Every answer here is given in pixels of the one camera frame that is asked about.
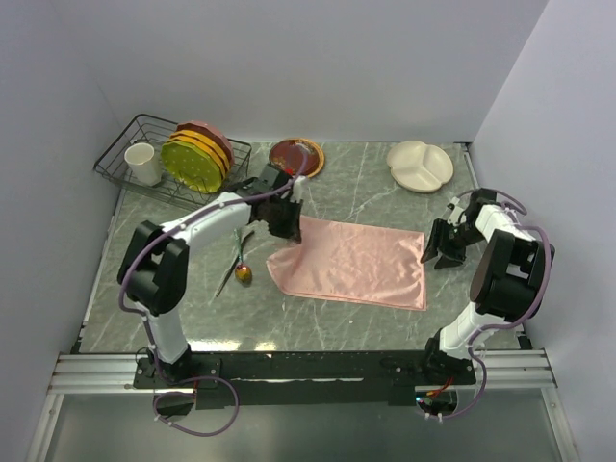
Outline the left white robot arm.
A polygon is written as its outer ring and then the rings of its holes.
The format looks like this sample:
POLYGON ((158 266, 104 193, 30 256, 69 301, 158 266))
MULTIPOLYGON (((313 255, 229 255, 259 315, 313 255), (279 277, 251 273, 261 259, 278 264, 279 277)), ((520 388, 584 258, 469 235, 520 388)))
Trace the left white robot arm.
POLYGON ((146 220, 135 229, 120 265, 119 309, 141 318, 156 374, 170 387, 190 378, 192 351, 178 305, 187 289, 191 254, 254 221, 274 237, 301 241, 304 175, 267 164, 258 177, 233 185, 206 206, 173 221, 146 220))

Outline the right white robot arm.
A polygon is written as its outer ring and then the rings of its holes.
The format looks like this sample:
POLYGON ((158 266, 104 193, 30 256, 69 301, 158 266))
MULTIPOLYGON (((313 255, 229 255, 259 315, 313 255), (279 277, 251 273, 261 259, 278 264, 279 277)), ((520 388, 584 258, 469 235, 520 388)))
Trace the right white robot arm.
POLYGON ((485 242, 469 289, 469 303, 449 325, 428 339, 421 371, 435 384, 473 369, 474 347, 501 330, 511 330, 538 311, 552 269, 555 248, 544 233, 521 225, 526 208, 504 192, 479 188, 462 192, 432 223, 421 262, 437 270, 457 268, 469 246, 485 242))

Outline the pink satin napkin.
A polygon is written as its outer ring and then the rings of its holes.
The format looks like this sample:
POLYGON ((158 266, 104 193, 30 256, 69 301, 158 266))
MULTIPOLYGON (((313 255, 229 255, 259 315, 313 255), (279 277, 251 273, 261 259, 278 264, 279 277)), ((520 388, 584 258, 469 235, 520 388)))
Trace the pink satin napkin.
POLYGON ((302 241, 267 260, 286 295, 426 309, 424 234, 418 231, 300 218, 302 241))

